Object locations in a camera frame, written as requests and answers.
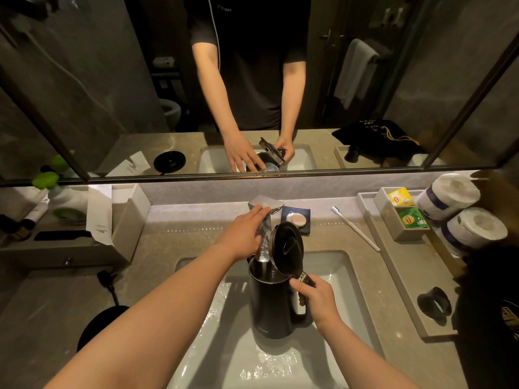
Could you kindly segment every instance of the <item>black kettle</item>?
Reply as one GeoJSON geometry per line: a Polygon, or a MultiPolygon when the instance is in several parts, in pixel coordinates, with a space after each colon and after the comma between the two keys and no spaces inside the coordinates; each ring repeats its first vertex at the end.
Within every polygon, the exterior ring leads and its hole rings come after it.
{"type": "Polygon", "coordinates": [[[289,283],[290,278],[295,277],[315,286],[302,271],[303,253],[299,230],[292,223],[283,222],[272,231],[270,261],[248,259],[252,323],[269,339],[282,339],[296,328],[306,328],[314,321],[308,298],[305,297],[305,313],[295,311],[297,293],[289,283]]]}

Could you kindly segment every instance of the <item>drawstring bag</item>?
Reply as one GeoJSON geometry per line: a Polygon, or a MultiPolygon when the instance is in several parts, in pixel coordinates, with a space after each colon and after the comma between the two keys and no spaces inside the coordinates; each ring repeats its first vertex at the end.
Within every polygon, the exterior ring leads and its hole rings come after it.
{"type": "Polygon", "coordinates": [[[332,132],[350,151],[380,158],[397,158],[409,162],[412,156],[426,153],[420,143],[407,136],[398,124],[390,120],[356,121],[332,132]]]}

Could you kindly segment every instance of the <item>toothbrush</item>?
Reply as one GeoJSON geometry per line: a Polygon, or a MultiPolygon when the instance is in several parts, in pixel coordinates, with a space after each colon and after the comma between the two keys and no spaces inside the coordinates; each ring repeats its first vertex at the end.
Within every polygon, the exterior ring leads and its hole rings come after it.
{"type": "Polygon", "coordinates": [[[378,248],[378,246],[373,242],[371,241],[371,239],[369,237],[367,237],[359,228],[357,228],[355,226],[355,224],[353,222],[351,222],[350,220],[348,220],[345,216],[343,216],[340,212],[339,212],[339,209],[337,208],[337,206],[332,206],[332,211],[334,213],[336,213],[337,215],[339,215],[356,233],[359,234],[359,236],[361,238],[363,238],[364,240],[367,241],[367,243],[373,247],[373,249],[375,251],[377,251],[378,253],[380,252],[380,248],[378,248]]]}

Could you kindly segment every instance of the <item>countertop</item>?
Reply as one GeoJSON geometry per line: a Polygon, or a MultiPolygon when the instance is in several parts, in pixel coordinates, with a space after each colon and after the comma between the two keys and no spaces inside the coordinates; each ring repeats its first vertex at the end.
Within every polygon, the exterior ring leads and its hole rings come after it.
{"type": "MultiPolygon", "coordinates": [[[[306,143],[310,146],[317,169],[338,169],[341,166],[337,161],[334,149],[336,146],[342,146],[342,143],[332,136],[332,132],[335,130],[297,130],[293,143],[306,143]]],[[[276,143],[279,137],[279,131],[276,130],[241,131],[241,133],[254,145],[258,144],[262,137],[272,144],[276,143]]],[[[217,132],[122,135],[96,171],[108,173],[124,159],[129,159],[131,155],[142,151],[151,165],[151,168],[142,175],[158,175],[159,172],[153,168],[155,157],[165,151],[176,150],[186,156],[186,164],[174,174],[192,174],[197,171],[201,150],[213,145],[223,145],[222,137],[217,132]]],[[[357,163],[348,163],[348,166],[354,168],[380,167],[380,165],[363,156],[359,158],[357,163]]]]}
{"type": "MultiPolygon", "coordinates": [[[[419,338],[380,253],[330,210],[336,205],[371,235],[355,198],[285,203],[312,210],[305,251],[349,254],[386,360],[421,387],[467,387],[454,344],[427,344],[419,338]]],[[[246,202],[153,206],[132,265],[116,283],[121,304],[135,304],[173,274],[179,259],[200,255],[225,224],[247,210],[246,202]]],[[[113,305],[95,277],[97,270],[29,274],[0,317],[0,387],[42,387],[74,355],[89,320],[113,305]]]]}

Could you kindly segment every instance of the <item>kettle handle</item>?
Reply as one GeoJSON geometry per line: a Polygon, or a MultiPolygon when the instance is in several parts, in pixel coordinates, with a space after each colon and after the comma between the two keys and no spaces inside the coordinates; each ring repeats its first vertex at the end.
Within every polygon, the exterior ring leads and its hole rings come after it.
{"type": "MultiPolygon", "coordinates": [[[[298,280],[315,288],[315,282],[305,272],[301,273],[301,276],[298,278],[298,280]]],[[[305,313],[297,314],[295,311],[291,310],[290,320],[292,322],[292,326],[295,328],[306,328],[314,322],[314,318],[312,317],[312,313],[310,311],[310,302],[308,300],[308,296],[305,296],[305,313]]]]}

